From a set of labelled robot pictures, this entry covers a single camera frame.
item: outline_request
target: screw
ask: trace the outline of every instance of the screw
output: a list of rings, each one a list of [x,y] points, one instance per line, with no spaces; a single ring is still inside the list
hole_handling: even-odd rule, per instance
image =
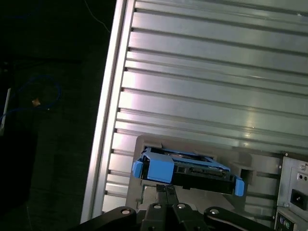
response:
[[[123,209],[121,211],[122,214],[126,215],[126,214],[129,214],[130,213],[130,210],[129,209]]]
[[[178,208],[185,208],[184,204],[178,204]]]
[[[210,213],[213,214],[213,215],[216,215],[216,214],[219,213],[219,211],[217,209],[211,209]]]

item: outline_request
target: blue hard drive caddy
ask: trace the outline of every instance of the blue hard drive caddy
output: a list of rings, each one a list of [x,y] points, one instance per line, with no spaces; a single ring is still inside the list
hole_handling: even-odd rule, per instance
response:
[[[133,163],[133,176],[143,180],[243,196],[244,181],[210,157],[146,147]]]

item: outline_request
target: electrical outlet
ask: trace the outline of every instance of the electrical outlet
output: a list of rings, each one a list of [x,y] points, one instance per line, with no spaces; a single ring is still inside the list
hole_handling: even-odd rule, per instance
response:
[[[308,196],[298,190],[292,189],[290,202],[305,211],[308,209]]]

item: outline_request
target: dark background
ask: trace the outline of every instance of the dark background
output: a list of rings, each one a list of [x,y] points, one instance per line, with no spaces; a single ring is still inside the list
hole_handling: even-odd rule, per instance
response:
[[[88,0],[109,30],[115,1]],[[5,132],[14,142],[0,149],[1,163],[10,169],[0,175],[6,192],[1,202],[15,208],[0,217],[0,230],[66,230],[80,222],[110,34],[84,0],[1,1],[0,30],[0,55],[11,57],[15,67],[13,90],[44,74],[62,88],[50,110],[7,117]],[[39,79],[10,108],[31,107],[36,98],[50,103],[56,92],[50,81]]]

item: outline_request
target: ribbed metal surface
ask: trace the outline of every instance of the ribbed metal surface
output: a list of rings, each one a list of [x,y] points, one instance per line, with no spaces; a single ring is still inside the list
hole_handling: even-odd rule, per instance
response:
[[[285,0],[135,1],[102,141],[106,172],[129,177],[141,134],[308,154],[307,9]],[[255,167],[278,174],[278,159],[266,158]],[[250,193],[276,195],[277,179],[257,178]],[[123,179],[99,180],[103,210],[125,201]]]

